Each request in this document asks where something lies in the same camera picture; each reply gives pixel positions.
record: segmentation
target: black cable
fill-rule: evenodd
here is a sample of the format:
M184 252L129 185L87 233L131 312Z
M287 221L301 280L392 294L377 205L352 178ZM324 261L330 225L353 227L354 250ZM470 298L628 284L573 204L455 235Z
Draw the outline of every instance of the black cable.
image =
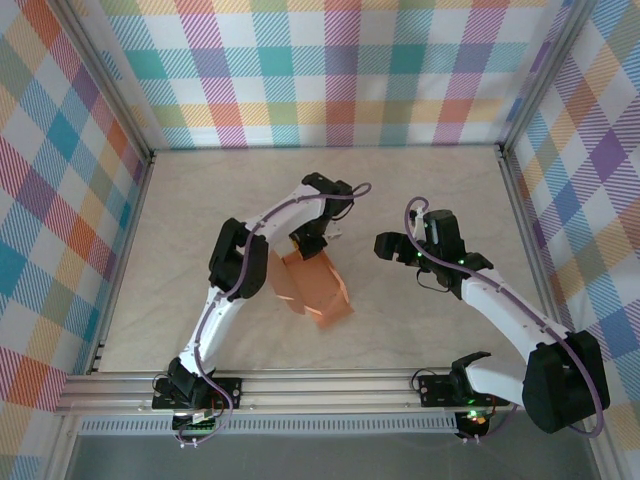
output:
M333 220L334 222L337 222L338 220L342 220L344 217L346 217L347 215L349 215L349 212L351 211L351 209L353 208L354 202L351 202L351 204L349 205L349 208L347 208L347 211L344 212L342 215L340 215L339 217L333 217L331 220Z
M416 373L414 373L413 376L411 377L411 380L409 380L409 386L411 387L412 390L418 393L420 393L420 390L414 386L413 382L415 382L416 377L420 372L429 372L431 375L437 375L436 372L434 372L433 370L429 370L428 368L420 368L419 370L416 370Z
M449 293L451 291L451 288L447 288L446 290L440 290L439 288L433 288L433 287L429 287L428 285L423 285L422 283L420 283L421 273L422 273L422 270L418 270L416 272L416 282L418 282L418 285L420 285L422 288L426 288L427 290L433 290L434 292L438 292L438 293Z

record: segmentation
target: plaid wall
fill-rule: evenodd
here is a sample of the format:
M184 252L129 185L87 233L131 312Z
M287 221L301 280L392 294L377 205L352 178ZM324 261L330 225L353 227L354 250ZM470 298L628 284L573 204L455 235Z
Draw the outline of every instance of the plaid wall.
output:
M45 0L0 0L0 479L40 464L143 163Z
M193 148L494 143L571 0L74 4L150 144Z
M640 1L601 0L516 148L563 321L599 340L640 478Z

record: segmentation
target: purple cable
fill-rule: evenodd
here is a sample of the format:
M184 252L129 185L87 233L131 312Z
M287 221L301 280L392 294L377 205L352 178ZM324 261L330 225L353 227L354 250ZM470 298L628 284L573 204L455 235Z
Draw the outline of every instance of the purple cable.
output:
M567 352L567 354L569 355L571 360L576 364L576 367L578 368L578 371L582 375L582 378L584 378L584 381L587 384L587 388L589 389L589 393L591 394L591 399L593 400L593 405L595 406L595 410L596 410L596 413L595 413L595 415L596 415L596 426L593 428L592 431L586 432L584 430L580 430L580 429L574 427L573 425L569 425L569 428L572 429L573 431L575 431L576 433L578 433L580 435L583 435L583 436L586 436L588 438L595 438L598 435L600 435L600 433L602 433L602 430L604 428L604 413L602 411L602 402L600 401L600 396L598 395L598 391L596 389L595 384L593 383L593 379L591 378L591 375L589 375L589 372L587 371L586 367L584 366L584 364L582 363L582 361L580 360L578 355L567 344L567 342L565 342L562 339L562 337L560 337L560 335L558 335L553 329L549 328L547 323L542 318L540 318L534 311L532 311L527 305L525 305L512 292L510 292L509 290L504 289L498 282L496 282L495 280L493 280L493 279L491 279L491 278L489 278L489 277L487 277L487 276L485 276L485 275L483 275L481 273L476 272L475 270L471 270L469 268L462 267L462 266L457 265L455 263L445 262L444 260L440 260L439 258L434 257L433 255L431 255L428 252L426 252L424 250L424 248L422 248L422 246L414 238L413 232L411 231L411 207L417 201L421 201L421 202L424 203L423 209L425 211L429 208L429 201L424 197L418 196L418 197L412 198L409 201L409 203L407 204L407 208L404 211L404 229L405 229L405 231L407 233L407 236L409 237L409 240L413 244L413 246L416 247L416 249L422 255L424 255L426 258L428 258L432 262L434 262L434 263L436 263L438 265L442 265L443 267L451 268L453 270L458 270L459 272L466 273L466 274L470 275L471 277L474 277L474 278L477 278L479 280L482 280L483 282L485 282L486 284L488 284L492 288L495 288L496 291L498 291L498 292L502 293L503 295L505 295L509 300L511 300L511 302L516 307L518 307L520 310L522 310L522 312L524 312L531 320L533 320L536 323L536 325L538 325L541 329L546 331L551 336L551 338L553 338L556 342L558 342L558 344L560 344L560 346ZM515 409L513 409L511 412L509 412L509 416L511 416L514 412L515 412ZM507 420L509 420L509 418L505 419L505 421L502 424L500 424L498 426L498 428L502 428L504 426L504 424L508 423Z
M356 193L358 190L362 188L365 189L363 192ZM300 202L305 202L307 200L355 200L356 198L360 198L366 195L370 191L371 191L371 183L365 182L365 183L361 183L356 188L354 188L353 193L351 195L331 195L326 193L317 193L314 195L302 195L300 197L292 198L287 200L286 202L281 203L280 205L276 205L272 210L267 212L264 215L264 217L262 217L262 219L258 221L255 224L255 226L251 229L251 231L249 232L249 235L247 236L247 241L245 243L244 258L242 259L242 268L240 269L240 276L238 277L238 281L231 288L231 290L224 292L222 294L219 294L213 299L213 301L211 302L211 305L209 305L209 308L207 308L207 311L204 314L202 322L200 322L200 326L196 331L196 337L195 337L194 356L195 356L196 367L198 368L198 373L202 378L204 378L205 382L207 382L211 386L211 388L216 390L218 393L220 393L220 395L224 397L224 399L227 401L227 404L229 406L229 409L228 409L229 412L226 418L224 419L224 421L213 432L207 434L206 436L198 440L194 438L193 441L190 443L187 443L185 439L182 437L182 432L184 431L184 427L178 430L177 438L182 445L192 445L194 447L197 447L198 445L201 445L204 442L210 440L220 430L222 430L227 425L227 423L229 423L229 420L231 419L231 415L233 414L233 400L231 399L229 394L223 388L221 388L218 384L216 384L213 380L211 380L204 371L204 367L202 365L202 357L200 356L200 338L202 337L204 326L209 321L209 316L211 315L211 312L213 311L213 309L216 307L218 301L233 295L238 291L238 289L240 288L240 285L242 285L242 282L244 281L244 278L247 275L247 269L249 266L249 252L251 247L251 240L255 236L256 232L260 230L264 226L264 223L269 221L269 219L273 217L276 213L281 212L282 210L284 210L285 208L291 205L295 205Z

